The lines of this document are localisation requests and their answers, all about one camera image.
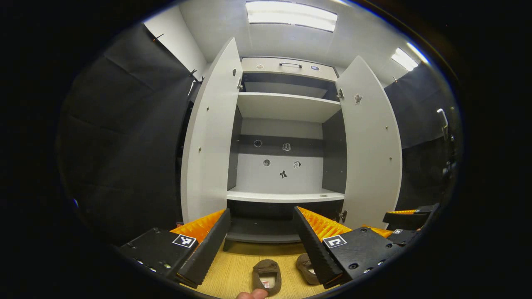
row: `wooden floor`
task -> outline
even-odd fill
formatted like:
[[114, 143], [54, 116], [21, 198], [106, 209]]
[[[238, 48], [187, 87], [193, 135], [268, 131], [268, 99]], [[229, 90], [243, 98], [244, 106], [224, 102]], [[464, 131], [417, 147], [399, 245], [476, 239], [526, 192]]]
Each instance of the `wooden floor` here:
[[325, 292], [322, 285], [309, 285], [296, 268], [297, 257], [305, 253], [301, 243], [250, 244], [234, 242], [224, 252], [220, 247], [212, 265], [196, 291], [222, 299], [235, 299], [240, 292], [253, 290], [253, 266], [264, 259], [272, 259], [281, 269], [281, 291], [268, 298], [300, 299]]

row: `white shelf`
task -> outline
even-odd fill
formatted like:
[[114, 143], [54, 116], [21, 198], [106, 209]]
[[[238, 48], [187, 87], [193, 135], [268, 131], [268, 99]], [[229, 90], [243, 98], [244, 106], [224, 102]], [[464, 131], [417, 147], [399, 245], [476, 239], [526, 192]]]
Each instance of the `white shelf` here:
[[243, 118], [298, 120], [323, 123], [340, 110], [340, 102], [273, 93], [239, 93]]
[[227, 191], [228, 200], [260, 203], [307, 203], [343, 200], [344, 194], [322, 189], [320, 193], [274, 194], [239, 191], [238, 186]]

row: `drawer handle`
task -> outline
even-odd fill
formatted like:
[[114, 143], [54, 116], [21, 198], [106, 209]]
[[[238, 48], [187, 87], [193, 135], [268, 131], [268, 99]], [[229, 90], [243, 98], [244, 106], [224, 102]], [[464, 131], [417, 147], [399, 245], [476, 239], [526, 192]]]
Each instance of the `drawer handle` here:
[[303, 66], [297, 63], [290, 63], [290, 62], [279, 62], [279, 65], [282, 66], [283, 64], [292, 64], [292, 65], [299, 65], [299, 68], [302, 68]]

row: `white ceiling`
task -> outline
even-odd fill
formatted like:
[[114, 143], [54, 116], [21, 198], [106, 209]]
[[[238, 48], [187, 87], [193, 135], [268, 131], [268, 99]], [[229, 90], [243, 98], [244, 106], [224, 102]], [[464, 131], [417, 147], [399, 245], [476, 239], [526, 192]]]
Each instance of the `white ceiling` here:
[[297, 0], [338, 14], [334, 32], [286, 24], [249, 24], [245, 0], [189, 0], [179, 5], [192, 36], [211, 63], [230, 37], [241, 56], [266, 55], [311, 60], [339, 68], [361, 56], [384, 86], [407, 71], [391, 60], [401, 47], [419, 62], [406, 37], [361, 7], [333, 0]]

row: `top drawer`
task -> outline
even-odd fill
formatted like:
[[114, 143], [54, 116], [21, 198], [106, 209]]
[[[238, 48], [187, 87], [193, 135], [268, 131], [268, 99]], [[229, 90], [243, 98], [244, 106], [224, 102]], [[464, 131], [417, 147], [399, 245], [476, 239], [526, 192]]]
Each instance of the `top drawer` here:
[[331, 82], [338, 79], [333, 67], [285, 58], [244, 57], [242, 58], [242, 69], [244, 72], [294, 74]]

